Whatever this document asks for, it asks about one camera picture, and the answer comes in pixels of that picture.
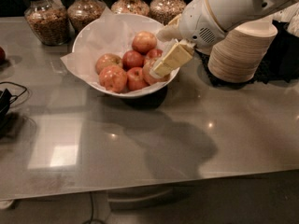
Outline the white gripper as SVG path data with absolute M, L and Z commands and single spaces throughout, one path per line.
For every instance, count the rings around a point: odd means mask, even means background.
M 222 41 L 226 33 L 218 25 L 208 0 L 192 0 L 156 37 L 162 42 L 171 40 L 149 70 L 152 77 L 162 78 L 188 63 L 195 45 L 199 49 L 210 48 Z

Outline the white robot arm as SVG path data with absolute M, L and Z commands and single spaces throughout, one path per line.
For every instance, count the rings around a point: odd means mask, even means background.
M 166 42 L 164 54 L 149 73 L 165 77 L 186 64 L 197 49 L 222 41 L 235 27 L 289 7 L 299 0 L 192 0 L 156 37 Z

